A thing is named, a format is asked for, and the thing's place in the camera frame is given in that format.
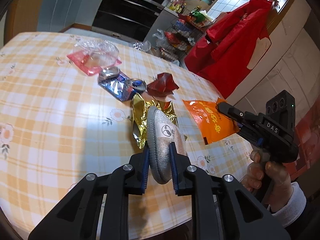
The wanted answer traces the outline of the person's right hand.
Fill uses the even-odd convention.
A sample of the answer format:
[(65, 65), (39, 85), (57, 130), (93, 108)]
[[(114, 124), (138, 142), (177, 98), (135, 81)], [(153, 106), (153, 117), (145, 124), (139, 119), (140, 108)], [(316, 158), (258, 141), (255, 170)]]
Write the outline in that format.
[(242, 185), (250, 192), (266, 191), (263, 203), (270, 206), (272, 212), (282, 209), (293, 194), (293, 187), (288, 171), (274, 161), (263, 162), (266, 154), (254, 148), (250, 154), (252, 162), (242, 178)]

